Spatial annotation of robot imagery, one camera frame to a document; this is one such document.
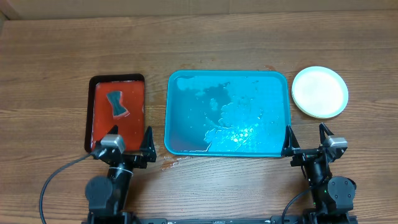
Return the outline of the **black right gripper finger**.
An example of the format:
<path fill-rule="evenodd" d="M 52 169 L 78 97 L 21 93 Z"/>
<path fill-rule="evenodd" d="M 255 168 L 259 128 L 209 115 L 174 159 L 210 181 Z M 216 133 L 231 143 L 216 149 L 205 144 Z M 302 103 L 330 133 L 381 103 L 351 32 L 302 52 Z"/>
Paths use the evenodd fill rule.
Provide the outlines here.
<path fill-rule="evenodd" d="M 285 129 L 285 138 L 282 146 L 281 156 L 292 157 L 300 150 L 300 145 L 295 137 L 291 125 L 287 125 Z"/>
<path fill-rule="evenodd" d="M 329 130 L 325 123 L 319 124 L 320 142 L 323 143 L 327 136 L 332 136 L 333 133 Z"/>

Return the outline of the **green plate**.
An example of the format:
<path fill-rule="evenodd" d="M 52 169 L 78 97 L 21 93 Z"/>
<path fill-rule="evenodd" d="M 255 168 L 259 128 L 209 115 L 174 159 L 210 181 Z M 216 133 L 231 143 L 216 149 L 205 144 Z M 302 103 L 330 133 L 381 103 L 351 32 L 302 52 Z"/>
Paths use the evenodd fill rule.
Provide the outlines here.
<path fill-rule="evenodd" d="M 335 116 L 338 116 L 338 114 L 337 114 L 337 115 L 335 115 L 335 114 L 320 115 L 320 114 L 309 113 L 308 111 L 304 110 L 304 109 L 301 107 L 301 105 L 298 103 L 298 101 L 296 100 L 295 95 L 294 95 L 293 93 L 292 93 L 292 100 L 293 100 L 293 102 L 295 103 L 296 107 L 297 107 L 301 112 L 303 112 L 304 114 L 306 114 L 306 115 L 308 115 L 308 116 L 311 116 L 311 117 L 313 117 L 313 118 L 316 118 L 316 119 L 330 119 L 330 118 L 334 118 Z"/>

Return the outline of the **light blue plate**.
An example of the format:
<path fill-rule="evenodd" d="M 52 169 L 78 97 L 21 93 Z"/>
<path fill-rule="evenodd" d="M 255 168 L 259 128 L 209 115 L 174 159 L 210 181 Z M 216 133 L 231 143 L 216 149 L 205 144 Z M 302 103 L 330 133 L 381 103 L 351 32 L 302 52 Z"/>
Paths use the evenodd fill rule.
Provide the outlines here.
<path fill-rule="evenodd" d="M 349 91 L 345 81 L 332 69 L 313 66 L 295 76 L 291 93 L 301 107 L 313 114 L 340 114 L 347 106 Z"/>

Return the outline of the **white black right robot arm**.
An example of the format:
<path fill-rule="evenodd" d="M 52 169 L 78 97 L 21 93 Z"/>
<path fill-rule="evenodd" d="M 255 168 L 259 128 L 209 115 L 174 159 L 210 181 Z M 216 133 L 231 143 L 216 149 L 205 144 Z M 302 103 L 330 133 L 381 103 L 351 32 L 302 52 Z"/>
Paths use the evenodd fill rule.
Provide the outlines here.
<path fill-rule="evenodd" d="M 311 223 L 311 224 L 355 224 L 358 219 L 350 215 L 354 207 L 356 183 L 350 178 L 334 176 L 330 163 L 341 158 L 348 148 L 344 137 L 334 135 L 324 123 L 319 125 L 320 145 L 313 149 L 301 149 L 291 126 L 285 129 L 282 148 L 284 157 L 291 157 L 290 165 L 300 167 L 308 181 L 308 189 L 296 195 L 284 208 L 275 223 Z M 298 216 L 287 216 L 290 206 L 299 198 L 311 194 L 313 208 Z"/>

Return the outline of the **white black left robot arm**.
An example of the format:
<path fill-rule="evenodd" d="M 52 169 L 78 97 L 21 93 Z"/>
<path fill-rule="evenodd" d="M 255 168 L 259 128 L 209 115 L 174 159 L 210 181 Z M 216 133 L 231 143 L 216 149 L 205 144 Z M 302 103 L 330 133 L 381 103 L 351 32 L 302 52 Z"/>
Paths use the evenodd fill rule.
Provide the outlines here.
<path fill-rule="evenodd" d="M 134 169 L 145 169 L 149 162 L 155 162 L 152 128 L 148 127 L 139 147 L 140 154 L 126 154 L 123 137 L 118 127 L 112 129 L 95 144 L 93 158 L 109 165 L 106 176 L 92 178 L 85 187 L 89 203 L 87 223 L 139 224 L 140 219 L 124 210 Z"/>

